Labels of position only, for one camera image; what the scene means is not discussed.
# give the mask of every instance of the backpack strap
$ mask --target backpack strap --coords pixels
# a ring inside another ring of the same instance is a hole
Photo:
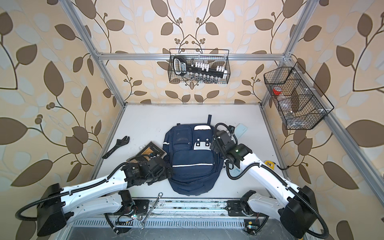
[[[212,115],[209,114],[209,115],[208,115],[208,121],[207,121],[207,124],[208,124],[208,125],[211,125],[211,118],[212,118]]]

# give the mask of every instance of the brown leaf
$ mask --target brown leaf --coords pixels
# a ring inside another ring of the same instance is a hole
[[[291,108],[292,108],[292,111],[293,111],[293,112],[297,112],[297,111],[299,111],[299,107],[300,107],[300,98],[299,98],[299,95],[297,94],[296,89],[293,90],[293,92],[292,92],[292,94],[291,94],[291,97],[290,97],[290,100],[291,100]]]
[[[320,0],[320,1],[319,1],[319,4],[320,4],[321,6],[323,6],[323,7],[328,6],[328,4],[329,4],[329,0]]]
[[[55,5],[55,4],[57,4],[59,2],[59,0],[47,0],[47,3],[49,4],[49,5]]]
[[[211,68],[216,69],[218,66],[223,66],[224,64],[225,64],[224,61],[215,61],[215,62],[213,62]]]
[[[262,31],[270,30],[273,27],[273,21],[267,18],[259,19],[255,21],[257,29]]]
[[[323,167],[325,173],[332,180],[332,182],[336,183],[340,187],[351,190],[359,188],[351,176],[336,163],[325,162]]]
[[[90,59],[90,58],[87,59],[87,65],[88,65],[89,73],[93,76],[93,62],[92,62],[92,59]]]
[[[58,24],[55,26],[56,31],[67,40],[74,40],[76,35],[70,26],[66,24]]]
[[[297,151],[301,155],[306,156],[311,152],[312,145],[313,145],[312,138],[306,138],[297,146]]]
[[[218,35],[218,29],[217,29],[217,26],[216,24],[214,23],[206,23],[205,24],[205,30],[207,31],[207,33],[211,34],[211,35]]]
[[[124,21],[119,19],[108,20],[105,25],[111,31],[120,31],[124,27]]]
[[[101,130],[101,120],[99,120],[95,126],[95,128],[93,129],[93,134],[95,136],[99,135],[100,133],[100,130]]]
[[[160,34],[168,36],[173,32],[173,23],[164,23],[161,27]]]
[[[72,128],[73,135],[77,138],[81,143],[88,142],[88,131],[83,127],[73,127]]]
[[[298,58],[297,59],[297,66],[299,67],[299,69],[303,72],[303,74],[305,73],[305,70],[306,70],[306,67],[305,67],[305,62],[303,59],[301,58]]]
[[[177,95],[177,93],[175,92],[172,92],[172,91],[166,91],[166,95],[170,98],[179,98],[179,96]]]
[[[296,130],[293,134],[293,142],[299,145],[306,138],[307,130]]]
[[[358,32],[362,36],[367,37],[372,31],[372,26],[373,23],[371,17],[363,13],[358,22]]]
[[[291,30],[289,31],[289,37],[292,36],[293,31],[295,30],[296,24],[293,24]]]
[[[384,144],[384,126],[371,120],[358,120],[347,128],[360,147],[378,147]]]
[[[84,112],[89,111],[89,109],[91,108],[91,103],[92,103],[91,92],[86,86],[81,95],[81,107],[83,108]]]
[[[284,124],[281,124],[281,129],[283,130],[284,136],[288,137],[289,133],[288,130],[285,128]]]
[[[96,7],[92,0],[74,0],[79,10],[90,19],[96,17]]]
[[[45,67],[44,83],[48,90],[56,97],[64,90],[63,77],[52,61]]]
[[[321,31],[320,26],[318,25],[311,26],[310,28],[308,28],[308,30],[304,34],[304,41],[308,42],[308,41],[314,40],[315,37],[319,35],[320,31]]]
[[[172,79],[172,80],[170,81],[170,83],[172,83],[172,84],[179,84],[179,83],[180,83],[180,79],[178,79],[178,78],[174,78],[174,79]]]
[[[22,138],[28,128],[12,118],[0,118],[0,145],[11,144]]]
[[[142,104],[151,104],[152,102],[151,102],[150,99],[145,99],[145,100],[141,101],[140,103],[142,103]]]
[[[300,171],[300,174],[303,177],[304,181],[311,184],[310,176],[308,175],[307,170],[305,169],[305,167],[302,164],[299,165],[299,171]]]
[[[11,17],[7,12],[3,12],[0,14],[0,34],[1,35],[6,35],[10,33],[13,29],[13,22]]]
[[[171,67],[167,62],[157,62],[157,64],[164,70],[168,71],[168,68]]]
[[[89,29],[88,25],[85,25],[84,27],[85,27],[85,30],[87,30],[89,37],[91,38],[92,34],[91,34],[91,30]]]
[[[210,91],[207,93],[207,98],[215,98],[219,94],[219,90]]]
[[[74,137],[65,137],[65,144],[69,152],[73,154],[79,154],[83,150],[83,144]]]
[[[328,90],[329,85],[331,84],[331,73],[326,63],[320,67],[319,71],[314,78],[315,84],[313,87],[319,93],[320,96],[323,96],[324,93]]]
[[[170,54],[170,51],[168,51],[166,48],[163,48],[163,54]]]
[[[213,49],[209,54],[218,54],[218,48]]]
[[[188,95],[184,95],[184,96],[181,98],[181,101],[182,101],[183,103],[187,103],[190,99],[191,99],[191,95],[188,94]]]
[[[68,175],[68,179],[67,179],[67,182],[70,182],[72,181],[74,178],[77,177],[77,175],[79,175],[79,172],[81,170],[81,163],[76,163],[75,166],[73,166],[70,174]]]
[[[123,65],[119,64],[119,69],[124,75],[128,75],[128,71],[123,67]]]
[[[161,17],[168,15],[168,6],[163,0],[151,0],[151,5],[157,15]]]
[[[248,91],[248,90],[246,90],[246,91],[240,91],[240,92],[237,92],[238,94],[240,94],[240,95],[243,95],[243,96],[249,96],[249,95],[251,95],[251,91]]]
[[[297,13],[303,4],[303,0],[286,0],[283,5],[283,16],[290,18]]]
[[[140,86],[141,83],[142,83],[141,80],[136,80],[136,81],[133,82],[133,85],[134,85],[134,86]]]
[[[134,91],[134,93],[136,96],[143,96],[145,94],[147,94],[147,92],[144,92],[144,91]]]
[[[103,94],[106,98],[110,98],[112,96],[112,93],[110,91],[109,88],[106,88],[104,91],[103,91]]]
[[[250,86],[250,85],[251,85],[251,82],[248,81],[248,80],[241,80],[241,83],[242,83],[243,85],[246,85],[246,86]]]
[[[240,100],[240,99],[235,99],[234,103],[235,104],[244,104],[245,102],[243,100]]]
[[[257,69],[256,69],[256,75],[261,73],[264,70],[264,64],[261,64]]]
[[[17,229],[16,240],[30,240],[36,231],[35,221],[22,221]]]
[[[48,159],[35,162],[13,181],[11,186],[25,187],[34,184],[45,177],[51,170],[53,162]]]
[[[355,58],[355,54],[351,49],[342,46],[336,47],[336,56],[339,63],[344,67],[351,66]]]
[[[339,240],[353,240],[351,227],[346,220],[342,220],[336,225],[336,233]]]
[[[209,14],[212,17],[219,16],[224,10],[225,2],[225,0],[214,0],[209,6]]]
[[[265,50],[259,50],[259,51],[253,52],[252,54],[266,54],[266,51]]]
[[[203,101],[204,101],[204,98],[203,98],[203,96],[201,96],[201,95],[197,95],[197,94],[195,94],[195,100],[198,102],[198,103],[202,103]]]
[[[80,71],[81,67],[83,66],[83,57],[77,57],[74,61],[73,61],[73,72],[76,73],[78,71]]]

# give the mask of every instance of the navy backpack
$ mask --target navy backpack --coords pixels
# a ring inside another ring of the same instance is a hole
[[[164,139],[164,160],[172,166],[169,183],[173,190],[183,195],[200,195],[213,188],[224,159],[210,150],[214,127],[203,124],[177,124]]]

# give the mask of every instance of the white table surface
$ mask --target white table surface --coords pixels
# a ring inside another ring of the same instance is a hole
[[[239,123],[244,124],[248,130],[239,143],[252,149],[262,161],[278,162],[258,105],[128,105],[109,149],[116,144],[116,139],[124,136],[129,136],[130,142],[103,161],[98,177],[110,174],[117,165],[136,155],[140,146],[150,141],[162,147],[166,132],[177,123],[206,123],[209,114],[212,115],[213,126],[218,122],[235,127]],[[279,169],[275,168],[275,171],[282,176]],[[148,198],[157,197],[159,192],[166,198],[239,198],[249,190],[269,196],[265,187],[248,173],[239,180],[231,180],[225,169],[222,169],[215,186],[197,197],[176,193],[168,180],[129,188],[132,197]]]

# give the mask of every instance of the reflective stripe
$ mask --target reflective stripe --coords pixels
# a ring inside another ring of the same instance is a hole
[[[196,163],[188,165],[173,165],[172,167],[191,167],[191,166],[213,166],[212,163]]]

